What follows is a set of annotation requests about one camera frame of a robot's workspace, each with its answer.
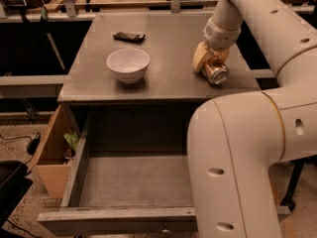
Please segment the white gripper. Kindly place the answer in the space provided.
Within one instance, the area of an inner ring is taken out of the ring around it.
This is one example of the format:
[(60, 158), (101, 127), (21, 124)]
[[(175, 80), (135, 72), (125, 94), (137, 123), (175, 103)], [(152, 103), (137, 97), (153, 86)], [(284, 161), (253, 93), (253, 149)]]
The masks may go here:
[(240, 33), (241, 28), (225, 30), (216, 25), (213, 18), (210, 18), (203, 30), (204, 41), (198, 44), (192, 59), (194, 71), (199, 72), (202, 66), (210, 60), (214, 54), (222, 62), (225, 62), (230, 53), (227, 49), (236, 42)]

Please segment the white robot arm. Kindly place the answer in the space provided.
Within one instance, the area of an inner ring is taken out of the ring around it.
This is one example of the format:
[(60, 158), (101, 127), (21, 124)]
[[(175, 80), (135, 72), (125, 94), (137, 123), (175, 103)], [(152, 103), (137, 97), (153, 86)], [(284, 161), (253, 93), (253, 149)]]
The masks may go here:
[(205, 47), (247, 24), (278, 86), (213, 98), (193, 114), (187, 154), (200, 238), (282, 238), (268, 169), (316, 153), (316, 31), (280, 0), (219, 0)]

